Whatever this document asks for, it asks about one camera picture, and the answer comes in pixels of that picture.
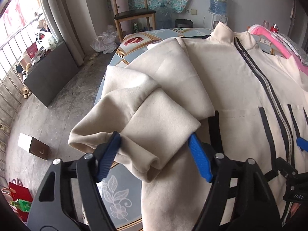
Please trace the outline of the white water dispenser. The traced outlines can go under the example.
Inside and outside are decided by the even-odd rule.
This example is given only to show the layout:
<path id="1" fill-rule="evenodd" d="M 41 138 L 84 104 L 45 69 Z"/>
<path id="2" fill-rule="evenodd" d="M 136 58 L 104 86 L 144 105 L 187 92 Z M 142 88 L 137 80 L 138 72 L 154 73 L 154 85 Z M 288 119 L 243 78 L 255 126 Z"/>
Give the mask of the white water dispenser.
<path id="1" fill-rule="evenodd" d="M 209 12 L 208 15 L 206 15 L 203 19 L 203 26 L 206 29 L 214 30 L 218 23 L 223 23 L 227 25 L 228 17 Z"/>

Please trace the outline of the dark grey low cabinet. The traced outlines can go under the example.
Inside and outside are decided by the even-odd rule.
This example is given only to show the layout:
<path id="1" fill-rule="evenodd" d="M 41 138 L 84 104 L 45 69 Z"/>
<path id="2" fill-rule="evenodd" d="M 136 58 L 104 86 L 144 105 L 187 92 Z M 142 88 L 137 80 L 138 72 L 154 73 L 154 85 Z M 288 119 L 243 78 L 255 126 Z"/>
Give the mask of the dark grey low cabinet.
<path id="1" fill-rule="evenodd" d="M 37 64 L 30 67 L 24 84 L 35 97 L 48 107 L 65 85 L 79 72 L 64 42 Z"/>

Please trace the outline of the empty clear water jug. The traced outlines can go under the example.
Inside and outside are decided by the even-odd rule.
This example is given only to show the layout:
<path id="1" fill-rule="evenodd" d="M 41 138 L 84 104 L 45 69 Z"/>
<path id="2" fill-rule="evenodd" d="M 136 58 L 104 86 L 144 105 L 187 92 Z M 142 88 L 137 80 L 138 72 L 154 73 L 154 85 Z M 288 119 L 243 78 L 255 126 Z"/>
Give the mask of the empty clear water jug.
<path id="1" fill-rule="evenodd" d="M 161 3 L 160 6 L 156 8 L 156 28 L 172 28 L 172 7 L 170 5 Z"/>

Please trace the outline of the green box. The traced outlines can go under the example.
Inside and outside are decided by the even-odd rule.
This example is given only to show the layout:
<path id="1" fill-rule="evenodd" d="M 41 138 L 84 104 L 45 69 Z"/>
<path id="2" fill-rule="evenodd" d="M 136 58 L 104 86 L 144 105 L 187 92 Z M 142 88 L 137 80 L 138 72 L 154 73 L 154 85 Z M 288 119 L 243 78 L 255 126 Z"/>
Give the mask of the green box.
<path id="1" fill-rule="evenodd" d="M 22 200 L 22 199 L 17 199 L 15 201 L 11 201 L 10 204 L 14 207 L 16 207 L 17 209 L 19 209 L 22 212 L 30 212 L 30 208 L 32 203 L 26 200 Z"/>

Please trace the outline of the black rice cooker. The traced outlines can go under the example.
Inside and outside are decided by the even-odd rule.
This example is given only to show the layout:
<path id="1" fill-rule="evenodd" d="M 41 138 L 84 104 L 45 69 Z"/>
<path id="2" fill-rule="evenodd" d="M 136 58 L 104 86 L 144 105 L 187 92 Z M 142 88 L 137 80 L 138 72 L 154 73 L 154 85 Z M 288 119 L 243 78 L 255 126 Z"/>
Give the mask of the black rice cooker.
<path id="1" fill-rule="evenodd" d="M 193 28 L 193 22 L 189 19 L 176 19 L 175 28 Z"/>

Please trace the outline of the brown and white box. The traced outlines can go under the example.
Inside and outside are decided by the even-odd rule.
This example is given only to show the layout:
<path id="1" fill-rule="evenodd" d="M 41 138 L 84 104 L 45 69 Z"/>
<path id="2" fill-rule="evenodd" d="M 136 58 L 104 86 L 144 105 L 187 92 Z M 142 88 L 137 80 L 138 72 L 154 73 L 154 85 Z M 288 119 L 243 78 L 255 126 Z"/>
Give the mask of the brown and white box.
<path id="1" fill-rule="evenodd" d="M 35 155 L 44 160 L 48 160 L 50 147 L 40 140 L 30 135 L 20 133 L 18 146 L 26 152 Z"/>

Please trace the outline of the red paper bag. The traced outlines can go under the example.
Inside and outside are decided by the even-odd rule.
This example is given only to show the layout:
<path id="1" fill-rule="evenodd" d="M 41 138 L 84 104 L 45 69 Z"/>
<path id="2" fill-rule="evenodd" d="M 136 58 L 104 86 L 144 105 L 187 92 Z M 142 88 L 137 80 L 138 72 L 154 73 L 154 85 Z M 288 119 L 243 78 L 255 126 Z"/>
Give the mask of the red paper bag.
<path id="1" fill-rule="evenodd" d="M 33 201 L 33 197 L 28 188 L 23 186 L 23 183 L 20 179 L 13 179 L 8 183 L 8 187 L 1 186 L 1 193 L 9 203 L 13 212 L 24 222 L 26 223 L 28 220 L 28 212 L 22 211 L 17 207 L 11 205 L 11 201 L 24 200 L 28 202 Z"/>

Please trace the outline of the grey sequin cushion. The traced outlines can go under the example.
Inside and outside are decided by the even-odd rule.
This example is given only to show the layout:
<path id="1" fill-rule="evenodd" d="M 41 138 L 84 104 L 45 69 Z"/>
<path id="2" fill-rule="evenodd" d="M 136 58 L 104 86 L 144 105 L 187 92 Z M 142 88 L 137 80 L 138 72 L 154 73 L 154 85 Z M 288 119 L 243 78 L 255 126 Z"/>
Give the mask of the grey sequin cushion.
<path id="1" fill-rule="evenodd" d="M 292 41 L 285 34 L 279 33 L 277 35 L 277 38 L 291 54 L 294 54 L 295 56 L 298 57 L 298 59 L 304 66 L 308 65 L 307 53 L 305 53 L 305 51 L 300 46 L 298 46 L 297 43 Z"/>

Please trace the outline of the pink floral blanket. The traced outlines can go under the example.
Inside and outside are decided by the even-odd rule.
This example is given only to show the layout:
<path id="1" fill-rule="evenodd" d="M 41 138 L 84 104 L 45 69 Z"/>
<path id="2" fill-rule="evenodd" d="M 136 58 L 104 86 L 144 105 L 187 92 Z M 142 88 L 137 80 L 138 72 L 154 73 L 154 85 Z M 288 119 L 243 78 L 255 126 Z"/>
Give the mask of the pink floral blanket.
<path id="1" fill-rule="evenodd" d="M 248 28 L 248 32 L 252 35 L 265 37 L 267 41 L 270 42 L 271 45 L 273 45 L 278 52 L 282 54 L 283 57 L 289 59 L 293 56 L 300 71 L 307 74 L 307 57 L 304 58 L 304 55 L 299 53 L 299 49 L 291 44 L 291 42 L 287 39 L 288 37 L 271 32 L 259 24 L 250 26 Z"/>

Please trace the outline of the patterned grey table cover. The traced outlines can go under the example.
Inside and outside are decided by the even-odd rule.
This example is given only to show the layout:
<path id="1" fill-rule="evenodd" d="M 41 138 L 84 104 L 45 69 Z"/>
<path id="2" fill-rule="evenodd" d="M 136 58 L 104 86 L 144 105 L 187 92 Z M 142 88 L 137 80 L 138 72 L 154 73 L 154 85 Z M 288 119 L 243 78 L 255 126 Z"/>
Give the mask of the patterned grey table cover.
<path id="1" fill-rule="evenodd" d="M 247 32 L 220 25 L 206 39 L 167 39 L 107 67 L 102 97 L 69 144 L 91 152 L 120 134 L 108 156 L 142 181 L 144 230 L 278 230 L 277 83 Z"/>

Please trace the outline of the red bottle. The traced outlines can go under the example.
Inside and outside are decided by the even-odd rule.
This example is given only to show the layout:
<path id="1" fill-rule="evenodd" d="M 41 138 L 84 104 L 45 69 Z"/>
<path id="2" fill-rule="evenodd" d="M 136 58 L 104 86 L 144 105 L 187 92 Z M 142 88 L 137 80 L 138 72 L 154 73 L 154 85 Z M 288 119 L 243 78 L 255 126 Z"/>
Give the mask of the red bottle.
<path id="1" fill-rule="evenodd" d="M 278 26 L 277 26 L 276 23 L 274 23 L 274 24 L 271 26 L 270 31 L 271 31 L 271 32 L 274 32 L 274 33 L 278 33 L 279 28 L 278 28 Z"/>

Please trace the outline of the wooden chair black seat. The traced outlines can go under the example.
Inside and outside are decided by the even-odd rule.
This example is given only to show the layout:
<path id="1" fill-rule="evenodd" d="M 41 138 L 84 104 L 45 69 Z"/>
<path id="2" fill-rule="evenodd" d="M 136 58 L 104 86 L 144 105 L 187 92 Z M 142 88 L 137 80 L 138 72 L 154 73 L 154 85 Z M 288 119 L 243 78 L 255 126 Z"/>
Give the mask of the wooden chair black seat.
<path id="1" fill-rule="evenodd" d="M 153 9 L 150 9 L 148 7 L 148 0 L 144 0 L 144 8 L 138 8 L 138 9 L 131 9 L 125 12 L 119 12 L 117 7 L 116 0 L 111 0 L 114 2 L 115 6 L 115 16 L 114 16 L 114 22 L 117 29 L 117 33 L 119 36 L 120 42 L 123 41 L 123 30 L 121 26 L 121 22 L 123 21 L 130 21 L 133 19 L 140 19 L 140 18 L 146 18 L 147 21 L 147 27 L 150 29 L 150 21 L 149 18 L 151 17 L 152 21 L 152 29 L 156 30 L 156 11 Z"/>

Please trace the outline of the cream zip jacket black trim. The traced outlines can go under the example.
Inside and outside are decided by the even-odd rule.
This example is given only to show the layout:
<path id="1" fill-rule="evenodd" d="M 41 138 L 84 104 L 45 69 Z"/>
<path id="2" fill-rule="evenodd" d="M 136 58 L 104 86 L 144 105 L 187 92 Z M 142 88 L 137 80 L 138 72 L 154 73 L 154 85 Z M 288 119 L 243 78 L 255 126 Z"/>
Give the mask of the cream zip jacket black trim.
<path id="1" fill-rule="evenodd" d="M 276 158 L 307 172 L 307 74 L 295 58 L 264 53 L 249 32 L 218 24 L 205 39 L 169 38 L 128 66 L 108 66 L 102 96 L 68 143 L 90 153 L 113 132 L 115 161 L 142 181 L 144 230 L 191 230 L 210 184 L 188 147 L 197 134 L 236 161 L 254 159 L 269 179 L 281 227 L 307 227 L 307 205 L 285 201 Z"/>

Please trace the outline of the beige curtain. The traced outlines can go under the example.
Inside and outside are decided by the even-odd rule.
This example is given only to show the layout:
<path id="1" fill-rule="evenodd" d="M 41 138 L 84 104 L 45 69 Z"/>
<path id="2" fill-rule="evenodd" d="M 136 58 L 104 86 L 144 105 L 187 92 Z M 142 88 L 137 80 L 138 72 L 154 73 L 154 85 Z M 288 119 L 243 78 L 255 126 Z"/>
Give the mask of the beige curtain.
<path id="1" fill-rule="evenodd" d="M 92 41 L 106 31 L 110 12 L 106 0 L 40 0 L 52 34 L 64 41 L 77 66 L 94 50 Z"/>

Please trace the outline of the white plastic bag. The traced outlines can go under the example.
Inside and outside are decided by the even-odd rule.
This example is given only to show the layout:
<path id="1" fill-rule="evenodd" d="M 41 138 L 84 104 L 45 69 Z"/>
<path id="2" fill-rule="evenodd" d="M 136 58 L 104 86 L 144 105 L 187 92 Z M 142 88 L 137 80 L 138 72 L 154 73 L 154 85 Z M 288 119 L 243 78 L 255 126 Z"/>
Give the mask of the white plastic bag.
<path id="1" fill-rule="evenodd" d="M 90 46 L 96 52 L 109 54 L 114 52 L 118 48 L 116 40 L 117 40 L 117 30 L 115 26 L 108 25 L 106 32 L 103 32 L 102 34 L 97 36 L 92 41 Z"/>

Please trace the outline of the blue water jug on dispenser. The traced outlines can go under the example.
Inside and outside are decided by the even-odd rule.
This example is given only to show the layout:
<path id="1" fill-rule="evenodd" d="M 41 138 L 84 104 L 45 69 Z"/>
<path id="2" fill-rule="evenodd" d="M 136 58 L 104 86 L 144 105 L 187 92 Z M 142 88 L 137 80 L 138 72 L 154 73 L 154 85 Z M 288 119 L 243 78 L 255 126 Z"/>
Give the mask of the blue water jug on dispenser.
<path id="1" fill-rule="evenodd" d="M 228 0 L 210 0 L 209 12 L 225 16 L 227 14 L 227 2 Z"/>

